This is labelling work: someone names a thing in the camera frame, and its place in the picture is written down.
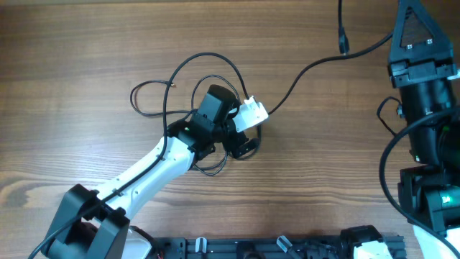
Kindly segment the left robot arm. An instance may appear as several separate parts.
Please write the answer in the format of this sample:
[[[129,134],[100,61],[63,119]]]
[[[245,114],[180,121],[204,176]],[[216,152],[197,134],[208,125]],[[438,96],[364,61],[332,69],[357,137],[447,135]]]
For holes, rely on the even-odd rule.
[[[33,252],[46,258],[148,258],[154,245],[130,225],[163,187],[189,171],[221,143],[239,158],[255,149],[245,130],[268,119],[263,104],[244,102],[227,88],[209,87],[201,105],[166,128],[165,136],[133,166],[92,190],[67,191],[46,237]]]

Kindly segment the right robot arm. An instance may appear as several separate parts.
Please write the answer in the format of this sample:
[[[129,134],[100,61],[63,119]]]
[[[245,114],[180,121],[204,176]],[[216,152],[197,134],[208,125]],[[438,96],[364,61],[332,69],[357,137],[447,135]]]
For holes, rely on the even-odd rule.
[[[379,181],[391,205],[412,224],[425,258],[459,257],[459,77],[448,36],[419,1],[399,1],[388,72],[400,92],[396,133],[379,162]],[[404,137],[418,166],[400,171],[398,197],[390,194],[387,158]]]

